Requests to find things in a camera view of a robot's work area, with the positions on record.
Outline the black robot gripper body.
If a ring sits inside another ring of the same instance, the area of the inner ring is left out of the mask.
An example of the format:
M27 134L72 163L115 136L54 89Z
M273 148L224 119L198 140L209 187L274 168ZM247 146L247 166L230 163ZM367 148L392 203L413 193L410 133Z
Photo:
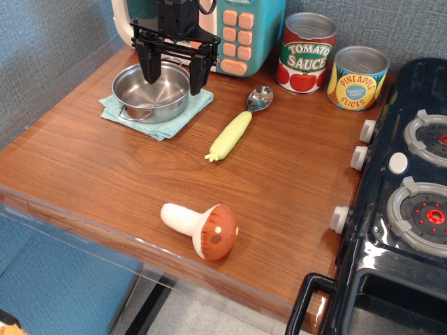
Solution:
M132 46L140 39L152 43L161 55L191 60L202 44L209 45L212 66L216 66L221 39L200 26L200 16L213 14L216 7L216 1L207 7L200 1L157 1L153 18L130 19Z

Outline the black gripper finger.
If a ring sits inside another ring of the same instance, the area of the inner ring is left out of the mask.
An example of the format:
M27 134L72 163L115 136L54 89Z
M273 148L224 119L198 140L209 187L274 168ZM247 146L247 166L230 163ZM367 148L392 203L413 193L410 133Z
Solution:
M189 64L190 92L192 96L199 94L203 86L206 85L211 66L211 47L202 44L192 56Z
M144 79L154 84L161 76L161 54L152 43L137 39L135 49L138 54Z

